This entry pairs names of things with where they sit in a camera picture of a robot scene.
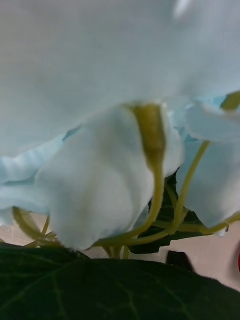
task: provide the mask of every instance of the yellow-green stem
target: yellow-green stem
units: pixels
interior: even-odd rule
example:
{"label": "yellow-green stem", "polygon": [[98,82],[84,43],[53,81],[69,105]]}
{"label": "yellow-green stem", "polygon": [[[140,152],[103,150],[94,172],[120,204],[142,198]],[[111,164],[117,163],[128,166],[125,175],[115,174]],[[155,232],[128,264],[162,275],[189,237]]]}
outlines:
{"label": "yellow-green stem", "polygon": [[206,149],[208,148],[210,142],[209,141],[205,141],[202,143],[200,149],[198,150],[198,153],[195,157],[195,159],[193,160],[191,167],[186,175],[186,178],[184,180],[182,189],[181,189],[181,193],[180,196],[178,198],[178,202],[176,205],[176,210],[174,213],[174,220],[172,222],[172,226],[169,230],[169,234],[173,235],[179,228],[180,224],[182,223],[182,212],[184,209],[184,203],[185,203],[185,199],[187,197],[187,193],[188,193],[188,189],[189,189],[189,185],[191,183],[191,180],[193,178],[194,172],[197,169],[197,166],[202,158],[202,156],[204,155]]}
{"label": "yellow-green stem", "polygon": [[62,247],[60,242],[55,239],[55,237],[43,235],[41,232],[31,228],[24,220],[20,209],[16,207],[13,208],[13,217],[22,231],[33,240],[40,241],[46,246]]}

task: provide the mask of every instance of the white petal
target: white petal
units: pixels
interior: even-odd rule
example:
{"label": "white petal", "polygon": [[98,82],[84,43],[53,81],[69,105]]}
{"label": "white petal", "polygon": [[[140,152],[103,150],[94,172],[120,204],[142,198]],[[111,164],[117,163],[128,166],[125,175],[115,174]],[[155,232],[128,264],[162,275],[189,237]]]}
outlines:
{"label": "white petal", "polygon": [[[186,161],[176,175],[178,194],[200,146],[186,144]],[[185,207],[210,228],[240,210],[239,190],[240,142],[211,143],[194,173]]]}
{"label": "white petal", "polygon": [[34,188],[32,179],[0,186],[0,210],[12,207],[19,207],[39,214],[48,213],[47,207]]}
{"label": "white petal", "polygon": [[153,195],[135,116],[117,108],[65,141],[36,177],[50,227],[75,249],[129,231]]}
{"label": "white petal", "polygon": [[238,0],[0,1],[1,154],[121,103],[238,90],[239,10]]}
{"label": "white petal", "polygon": [[224,142],[240,139],[240,112],[225,112],[196,103],[185,115],[186,130],[200,140]]}
{"label": "white petal", "polygon": [[41,144],[17,157],[0,157],[0,184],[31,178],[63,145],[64,135]]}
{"label": "white petal", "polygon": [[178,131],[173,128],[166,110],[163,109],[166,150],[163,162],[163,175],[168,177],[174,174],[178,168],[184,163],[185,150],[183,140]]}

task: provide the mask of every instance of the flower petal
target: flower petal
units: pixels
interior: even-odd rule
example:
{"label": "flower petal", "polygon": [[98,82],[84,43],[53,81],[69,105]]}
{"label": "flower petal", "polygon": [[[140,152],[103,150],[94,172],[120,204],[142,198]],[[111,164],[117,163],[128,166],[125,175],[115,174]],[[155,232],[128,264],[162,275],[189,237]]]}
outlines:
{"label": "flower petal", "polygon": [[[186,161],[178,170],[177,193],[201,142],[186,144]],[[240,210],[240,142],[211,143],[191,180],[184,206],[211,228]]]}
{"label": "flower petal", "polygon": [[153,195],[135,116],[117,108],[66,140],[36,177],[50,227],[75,249],[133,228]]}
{"label": "flower petal", "polygon": [[171,120],[164,112],[164,125],[166,137],[166,150],[163,162],[163,175],[169,177],[173,175],[178,168],[184,163],[185,150],[183,140],[178,131],[173,128]]}
{"label": "flower petal", "polygon": [[125,102],[238,90],[239,1],[184,3],[0,1],[1,154]]}
{"label": "flower petal", "polygon": [[0,186],[0,210],[19,207],[30,212],[47,214],[40,195],[34,188],[34,181],[7,183]]}
{"label": "flower petal", "polygon": [[17,157],[0,157],[0,184],[28,180],[43,167],[63,145],[64,135],[41,144]]}
{"label": "flower petal", "polygon": [[224,142],[240,139],[240,112],[225,112],[196,103],[185,115],[186,130],[199,140]]}

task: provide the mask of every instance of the pale blue flower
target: pale blue flower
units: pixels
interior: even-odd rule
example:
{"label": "pale blue flower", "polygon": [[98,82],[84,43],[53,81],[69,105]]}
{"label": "pale blue flower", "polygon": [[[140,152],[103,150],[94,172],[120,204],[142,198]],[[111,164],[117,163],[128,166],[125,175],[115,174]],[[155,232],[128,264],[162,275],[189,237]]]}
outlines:
{"label": "pale blue flower", "polygon": [[73,248],[131,230],[154,183],[137,121],[120,105],[166,103],[163,171],[174,173],[184,161],[174,113],[185,110],[185,122],[194,97],[240,88],[239,9],[238,0],[1,1],[0,209],[50,214]]}
{"label": "pale blue flower", "polygon": [[211,141],[191,180],[185,207],[209,228],[240,211],[240,112],[197,103],[185,114],[185,162],[178,170],[180,194],[204,140]]}

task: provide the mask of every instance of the light blue petal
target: light blue petal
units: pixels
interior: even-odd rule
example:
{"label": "light blue petal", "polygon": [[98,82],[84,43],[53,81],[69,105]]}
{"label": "light blue petal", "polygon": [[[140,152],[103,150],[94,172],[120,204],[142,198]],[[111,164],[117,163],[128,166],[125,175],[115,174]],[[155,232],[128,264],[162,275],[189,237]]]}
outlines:
{"label": "light blue petal", "polygon": [[0,157],[0,184],[28,180],[61,148],[64,135],[17,157]]}
{"label": "light blue petal", "polygon": [[239,0],[179,6],[1,1],[0,154],[21,154],[122,103],[237,91]]}
{"label": "light blue petal", "polygon": [[167,110],[163,109],[164,129],[166,138],[166,150],[163,162],[164,178],[173,175],[185,160],[183,140],[178,131],[173,128],[168,117]]}
{"label": "light blue petal", "polygon": [[131,230],[153,195],[139,126],[117,108],[84,125],[36,177],[50,228],[66,246],[87,249]]}
{"label": "light blue petal", "polygon": [[196,139],[227,142],[240,139],[240,112],[229,113],[197,103],[186,112],[186,130]]}
{"label": "light blue petal", "polygon": [[0,186],[0,210],[20,207],[24,210],[47,214],[48,210],[34,188],[32,179]]}
{"label": "light blue petal", "polygon": [[[200,146],[201,142],[186,144],[186,161],[176,175],[178,194]],[[184,205],[210,228],[240,210],[239,190],[240,142],[211,143],[194,173]]]}

